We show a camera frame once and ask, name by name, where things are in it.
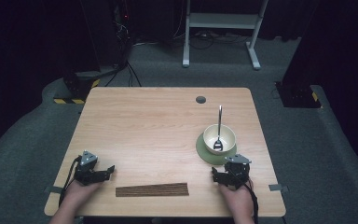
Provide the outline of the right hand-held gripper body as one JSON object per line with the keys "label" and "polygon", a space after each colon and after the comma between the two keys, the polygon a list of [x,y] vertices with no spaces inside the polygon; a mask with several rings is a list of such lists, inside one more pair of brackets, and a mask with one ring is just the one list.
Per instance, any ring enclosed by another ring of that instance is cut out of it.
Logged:
{"label": "right hand-held gripper body", "polygon": [[251,161],[241,154],[227,156],[225,160],[227,162],[225,171],[228,174],[228,185],[233,186],[235,189],[245,185],[250,179]]}

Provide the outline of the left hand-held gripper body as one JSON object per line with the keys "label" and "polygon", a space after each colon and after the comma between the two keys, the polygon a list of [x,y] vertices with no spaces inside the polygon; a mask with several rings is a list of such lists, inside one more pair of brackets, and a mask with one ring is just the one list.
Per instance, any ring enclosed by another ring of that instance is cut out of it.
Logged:
{"label": "left hand-held gripper body", "polygon": [[90,185],[90,178],[98,174],[94,171],[97,160],[97,156],[85,150],[81,155],[79,164],[76,166],[74,179],[85,186]]}

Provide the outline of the cream ceramic bowl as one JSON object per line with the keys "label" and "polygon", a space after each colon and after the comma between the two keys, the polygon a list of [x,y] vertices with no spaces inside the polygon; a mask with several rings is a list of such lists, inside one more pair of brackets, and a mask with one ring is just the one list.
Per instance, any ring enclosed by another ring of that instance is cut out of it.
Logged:
{"label": "cream ceramic bowl", "polygon": [[[210,125],[204,130],[202,139],[207,150],[214,155],[227,155],[237,148],[236,134],[226,125]],[[217,140],[220,140],[222,147],[214,147]]]}

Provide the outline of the row of brown chopsticks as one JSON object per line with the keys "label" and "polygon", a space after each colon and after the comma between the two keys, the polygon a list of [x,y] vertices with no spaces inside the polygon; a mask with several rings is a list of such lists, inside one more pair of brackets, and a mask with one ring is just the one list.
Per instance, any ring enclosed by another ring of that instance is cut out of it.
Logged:
{"label": "row of brown chopsticks", "polygon": [[187,183],[142,185],[116,188],[117,197],[188,196]]}

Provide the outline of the person's left hand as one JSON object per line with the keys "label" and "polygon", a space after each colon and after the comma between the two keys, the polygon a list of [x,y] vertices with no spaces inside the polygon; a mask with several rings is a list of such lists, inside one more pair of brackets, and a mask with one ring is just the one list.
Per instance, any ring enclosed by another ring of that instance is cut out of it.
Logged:
{"label": "person's left hand", "polygon": [[103,183],[100,182],[85,186],[74,180],[64,193],[62,206],[78,209],[97,189],[101,187],[102,184]]}

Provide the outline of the person's right hand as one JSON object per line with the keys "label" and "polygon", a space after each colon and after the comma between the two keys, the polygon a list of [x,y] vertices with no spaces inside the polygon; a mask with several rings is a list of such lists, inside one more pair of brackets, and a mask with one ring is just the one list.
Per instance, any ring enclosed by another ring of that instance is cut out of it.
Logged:
{"label": "person's right hand", "polygon": [[248,183],[242,185],[238,189],[230,189],[223,184],[219,184],[218,188],[232,215],[250,216],[254,212],[254,203]]}

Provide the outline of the green round saucer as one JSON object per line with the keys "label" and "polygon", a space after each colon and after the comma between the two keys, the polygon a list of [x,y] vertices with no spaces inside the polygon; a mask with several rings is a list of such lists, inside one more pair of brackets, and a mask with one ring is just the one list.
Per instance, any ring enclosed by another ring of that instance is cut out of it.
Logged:
{"label": "green round saucer", "polygon": [[224,152],[222,155],[215,155],[210,152],[203,140],[203,134],[200,134],[196,142],[196,150],[199,156],[212,165],[223,165],[226,163],[225,157],[233,156],[237,153],[237,146],[234,146],[230,151]]}

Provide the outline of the metal spoon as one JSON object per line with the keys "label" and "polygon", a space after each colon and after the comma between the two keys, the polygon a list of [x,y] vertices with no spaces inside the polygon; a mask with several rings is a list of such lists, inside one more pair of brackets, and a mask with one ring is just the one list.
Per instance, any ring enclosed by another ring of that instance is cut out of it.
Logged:
{"label": "metal spoon", "polygon": [[221,124],[222,124],[222,112],[223,112],[223,107],[220,105],[219,106],[219,112],[218,112],[218,122],[217,122],[217,138],[213,144],[213,149],[216,151],[222,151],[223,150],[223,144],[220,140],[220,135],[221,135]]}

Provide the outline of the black yellow-striped stand base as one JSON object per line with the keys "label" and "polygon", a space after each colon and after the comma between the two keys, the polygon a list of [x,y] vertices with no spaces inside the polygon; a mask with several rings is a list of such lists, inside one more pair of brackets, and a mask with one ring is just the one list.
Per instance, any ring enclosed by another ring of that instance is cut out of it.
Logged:
{"label": "black yellow-striped stand base", "polygon": [[64,76],[56,89],[53,101],[60,105],[83,105],[90,90],[97,87],[99,82],[100,79],[96,77],[79,77],[75,73]]}

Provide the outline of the white metal stand frame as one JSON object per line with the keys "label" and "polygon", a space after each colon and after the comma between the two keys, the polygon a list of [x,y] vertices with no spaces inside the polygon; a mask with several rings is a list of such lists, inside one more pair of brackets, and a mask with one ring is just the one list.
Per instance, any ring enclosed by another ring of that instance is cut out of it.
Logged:
{"label": "white metal stand frame", "polygon": [[219,14],[194,13],[191,11],[191,0],[186,0],[186,26],[183,49],[182,66],[190,66],[190,29],[191,28],[219,28],[252,30],[251,40],[245,43],[254,70],[260,70],[261,64],[255,52],[255,42],[264,20],[269,0],[262,0],[257,14]]}

